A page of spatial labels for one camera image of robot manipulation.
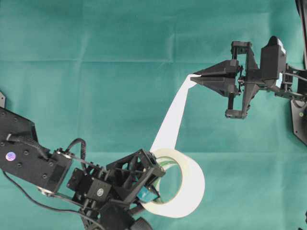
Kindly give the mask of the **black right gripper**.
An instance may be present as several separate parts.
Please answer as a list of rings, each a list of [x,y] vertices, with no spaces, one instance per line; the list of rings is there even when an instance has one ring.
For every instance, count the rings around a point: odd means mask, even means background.
[[[244,119],[248,115],[251,100],[259,90],[267,90],[269,92],[276,91],[274,91],[272,88],[268,88],[260,79],[260,65],[258,66],[254,59],[252,44],[250,42],[233,41],[231,44],[231,53],[233,59],[219,62],[216,65],[194,72],[194,74],[202,76],[196,78],[196,82],[198,84],[203,85],[222,96],[228,96],[228,109],[225,112],[225,116],[227,118]],[[234,110],[233,99],[235,95],[239,95],[238,88],[235,84],[235,79],[206,76],[237,74],[239,70],[237,56],[240,54],[246,55],[246,74],[245,76],[241,75],[238,78],[239,86],[244,87],[242,109]]]

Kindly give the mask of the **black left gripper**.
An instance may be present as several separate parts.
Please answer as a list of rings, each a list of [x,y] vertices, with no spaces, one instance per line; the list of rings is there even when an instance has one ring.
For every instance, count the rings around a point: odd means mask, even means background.
[[[142,203],[156,202],[160,193],[153,183],[165,175],[152,152],[140,149],[104,169],[89,171],[81,182],[87,230],[150,230],[142,217]]]

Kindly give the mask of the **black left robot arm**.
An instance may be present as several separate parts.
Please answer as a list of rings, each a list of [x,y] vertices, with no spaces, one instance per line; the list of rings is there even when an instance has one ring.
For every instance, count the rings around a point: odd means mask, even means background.
[[[50,152],[38,143],[32,121],[5,108],[0,110],[0,168],[34,184],[41,193],[79,207],[87,230],[149,230],[143,204],[159,198],[154,183],[165,175],[156,157],[140,149],[106,167],[85,159],[86,143],[78,138],[81,155],[70,148]]]

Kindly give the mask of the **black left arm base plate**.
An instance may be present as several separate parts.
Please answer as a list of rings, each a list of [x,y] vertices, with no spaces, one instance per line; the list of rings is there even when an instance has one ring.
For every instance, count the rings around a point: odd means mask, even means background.
[[[2,92],[0,92],[0,107],[5,108],[6,97]]]

